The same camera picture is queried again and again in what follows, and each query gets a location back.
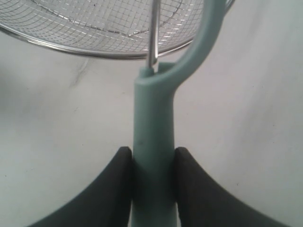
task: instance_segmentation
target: mint green plastic handle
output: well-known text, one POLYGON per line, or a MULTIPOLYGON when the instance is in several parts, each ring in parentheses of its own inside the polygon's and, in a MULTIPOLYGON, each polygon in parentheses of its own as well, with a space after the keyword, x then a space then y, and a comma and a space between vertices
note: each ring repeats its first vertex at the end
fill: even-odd
POLYGON ((204 0, 201 26, 185 55, 159 70, 143 68, 135 81, 135 189, 132 227, 175 227, 172 188, 173 99, 177 88, 208 56, 219 34, 226 0, 204 0))

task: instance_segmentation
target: kitchen strainer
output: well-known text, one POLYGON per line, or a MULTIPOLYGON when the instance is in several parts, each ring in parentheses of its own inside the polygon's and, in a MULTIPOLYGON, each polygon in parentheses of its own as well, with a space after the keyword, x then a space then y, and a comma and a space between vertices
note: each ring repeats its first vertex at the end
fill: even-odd
MULTIPOLYGON (((133 227, 176 226, 171 186, 175 154, 173 97, 179 85, 208 56, 231 3, 226 0, 0 0, 0 28, 19 39, 86 56, 147 57, 147 66, 141 69, 134 86, 133 227), (159 53, 177 50, 189 44, 193 37, 179 61, 160 62, 155 72, 153 65, 159 53)), ((66 220, 57 222, 63 225, 66 220)))
MULTIPOLYGON (((229 9, 233 0, 227 0, 229 9)), ((150 0, 0 0, 2 31, 62 52, 114 59, 144 58, 150 0)), ((189 44, 203 0, 163 0, 159 54, 189 44)))

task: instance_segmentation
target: white background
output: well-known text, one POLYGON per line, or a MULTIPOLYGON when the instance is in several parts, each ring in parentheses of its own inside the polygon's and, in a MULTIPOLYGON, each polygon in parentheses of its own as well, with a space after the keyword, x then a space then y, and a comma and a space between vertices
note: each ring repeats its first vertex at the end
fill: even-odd
MULTIPOLYGON (((237 0, 175 99, 176 146, 229 192, 293 227, 303 226, 302 10, 302 0, 237 0)), ((0 34, 1 227, 56 210, 120 146, 132 146, 133 81, 142 65, 0 34)))

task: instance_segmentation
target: metal rim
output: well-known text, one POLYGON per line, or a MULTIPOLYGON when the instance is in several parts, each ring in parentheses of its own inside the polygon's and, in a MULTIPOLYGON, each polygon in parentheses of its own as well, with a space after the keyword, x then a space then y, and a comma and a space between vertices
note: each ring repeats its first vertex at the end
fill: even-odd
MULTIPOLYGON (((227 0, 225 13, 229 11, 231 6, 235 0, 227 0)), ((133 59, 146 59, 148 51, 141 51, 141 52, 120 52, 120 53, 113 53, 113 52, 106 52, 106 51, 92 51, 82 48, 74 48, 69 46, 64 46, 56 43, 52 43, 49 41, 44 41, 41 39, 38 39, 36 37, 33 37, 31 35, 24 34, 22 32, 19 32, 16 29, 13 29, 11 27, 1 25, 0 24, 0 31, 3 33, 12 36, 18 40, 34 44, 37 46, 41 46, 47 49, 55 50, 58 52, 73 54, 73 55, 79 55, 79 56, 86 56, 86 57, 97 57, 97 58, 103 58, 103 59, 115 59, 115 60, 133 60, 133 59)), ((163 48, 159 51, 159 56, 164 56, 169 53, 178 51, 183 49, 184 47, 188 46, 193 41, 194 36, 190 37, 189 39, 185 40, 184 42, 178 43, 177 45, 172 45, 167 48, 163 48)))

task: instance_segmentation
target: metal rod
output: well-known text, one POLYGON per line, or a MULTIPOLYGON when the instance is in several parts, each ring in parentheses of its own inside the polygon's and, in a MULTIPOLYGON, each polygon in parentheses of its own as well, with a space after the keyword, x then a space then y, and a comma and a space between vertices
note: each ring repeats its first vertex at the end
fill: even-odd
POLYGON ((158 38, 160 24, 161 0, 153 0, 151 6, 150 40, 147 55, 147 67, 152 68, 158 60, 158 38))

